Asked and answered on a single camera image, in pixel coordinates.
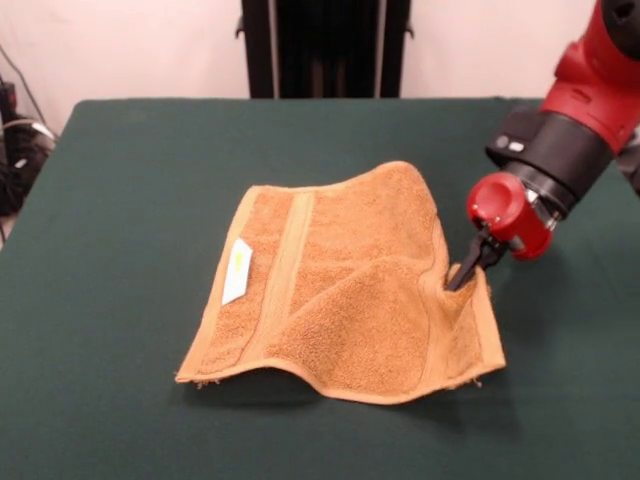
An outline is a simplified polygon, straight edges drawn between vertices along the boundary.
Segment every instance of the green tablecloth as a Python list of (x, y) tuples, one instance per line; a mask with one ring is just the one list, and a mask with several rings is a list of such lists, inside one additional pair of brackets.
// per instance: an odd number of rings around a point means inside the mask
[(6, 479), (640, 478), (640, 201), (612, 167), (490, 272), (508, 368), (400, 407), (177, 386), (245, 189), (414, 163), (452, 256), (507, 100), (81, 104), (0, 253)]

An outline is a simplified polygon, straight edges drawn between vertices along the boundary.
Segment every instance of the black cable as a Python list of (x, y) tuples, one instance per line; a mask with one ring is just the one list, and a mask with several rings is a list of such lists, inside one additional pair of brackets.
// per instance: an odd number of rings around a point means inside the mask
[(27, 91), (27, 95), (29, 95), (29, 99), (31, 100), (31, 103), (33, 104), (36, 111), (38, 112), (38, 115), (40, 116), (40, 120), (42, 120), (42, 123), (46, 125), (47, 121), (45, 120), (44, 115), (42, 114), (42, 110), (40, 110), (40, 106), (38, 105), (38, 102), (36, 102), (36, 99), (33, 96), (33, 93), (31, 93), (31, 89), (29, 88), (29, 84), (27, 83), (27, 80), (24, 78), (24, 75), (22, 74), (20, 69), (16, 66), (16, 64), (13, 63), (13, 61), (5, 51), (4, 47), (2, 46), (2, 43), (0, 43), (0, 54), (2, 54), (2, 56), (7, 61), (9, 66), (18, 74), (18, 77), (20, 77), (20, 81), (24, 85), (24, 89)]

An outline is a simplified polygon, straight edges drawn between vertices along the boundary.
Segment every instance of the white wall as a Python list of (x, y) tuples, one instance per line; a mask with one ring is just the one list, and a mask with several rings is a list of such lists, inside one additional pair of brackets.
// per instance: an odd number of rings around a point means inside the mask
[[(593, 4), (413, 0), (402, 95), (544, 95)], [(59, 131), (85, 98), (246, 98), (239, 16), (240, 0), (1, 0), (0, 42)]]

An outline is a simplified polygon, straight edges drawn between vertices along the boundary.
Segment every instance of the table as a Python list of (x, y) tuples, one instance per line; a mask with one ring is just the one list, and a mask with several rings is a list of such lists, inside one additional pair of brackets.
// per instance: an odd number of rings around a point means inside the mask
[(79, 104), (0, 253), (2, 478), (639, 478), (640, 202), (614, 167), (543, 259), (490, 271), (508, 367), (482, 388), (377, 407), (271, 371), (174, 384), (247, 187), (410, 161), (460, 258), (515, 102)]

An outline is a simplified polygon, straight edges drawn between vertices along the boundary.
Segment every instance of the brown towel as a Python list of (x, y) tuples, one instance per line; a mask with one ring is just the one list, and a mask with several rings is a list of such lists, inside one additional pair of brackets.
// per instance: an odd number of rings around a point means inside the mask
[[(242, 259), (229, 264), (238, 239), (253, 251), (246, 294), (221, 305), (228, 271), (241, 278)], [(506, 362), (482, 271), (455, 293), (448, 275), (434, 199), (408, 163), (328, 186), (252, 187), (176, 380), (272, 367), (375, 404), (455, 388)]]

